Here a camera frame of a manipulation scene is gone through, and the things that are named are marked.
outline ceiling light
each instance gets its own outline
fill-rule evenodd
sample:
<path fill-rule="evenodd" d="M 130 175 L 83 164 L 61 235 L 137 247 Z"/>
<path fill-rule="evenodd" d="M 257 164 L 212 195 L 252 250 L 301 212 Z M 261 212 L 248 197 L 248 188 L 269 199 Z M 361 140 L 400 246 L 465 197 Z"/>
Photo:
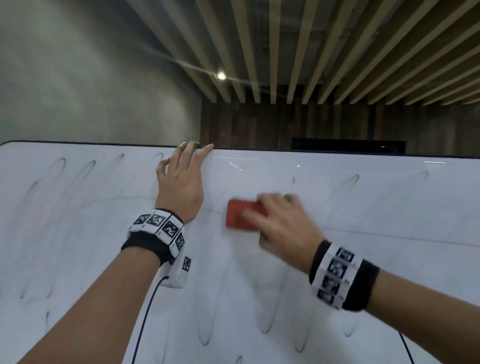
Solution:
<path fill-rule="evenodd" d="M 227 78 L 227 75 L 225 75 L 225 72 L 223 71 L 220 71 L 216 74 L 216 77 L 220 80 L 220 81 L 223 81 Z"/>

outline red eraser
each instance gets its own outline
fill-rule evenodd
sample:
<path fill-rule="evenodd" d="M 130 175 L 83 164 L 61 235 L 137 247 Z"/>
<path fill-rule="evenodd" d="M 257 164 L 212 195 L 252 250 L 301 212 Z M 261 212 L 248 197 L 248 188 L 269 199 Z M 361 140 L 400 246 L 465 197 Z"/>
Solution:
<path fill-rule="evenodd" d="M 256 227 L 239 215 L 240 211 L 245 209 L 257 211 L 262 215 L 268 216 L 267 210 L 265 210 L 265 207 L 260 202 L 230 200 L 227 206 L 227 228 L 258 231 Z"/>

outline whiteboard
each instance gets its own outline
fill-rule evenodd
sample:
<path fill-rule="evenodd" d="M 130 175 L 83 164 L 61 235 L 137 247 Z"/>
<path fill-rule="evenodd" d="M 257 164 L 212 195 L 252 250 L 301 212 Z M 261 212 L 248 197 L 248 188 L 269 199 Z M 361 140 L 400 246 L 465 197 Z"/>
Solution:
<path fill-rule="evenodd" d="M 11 142 L 0 147 L 0 362 L 17 362 L 119 252 L 153 206 L 170 147 Z M 153 298 L 136 363 L 409 363 L 399 334 L 335 311 L 306 275 L 225 229 L 227 201 L 297 193 L 327 237 L 382 268 L 480 304 L 480 161 L 215 149 L 187 225 L 182 290 Z M 124 363 L 131 363 L 157 275 Z M 407 339 L 416 364 L 437 363 Z"/>

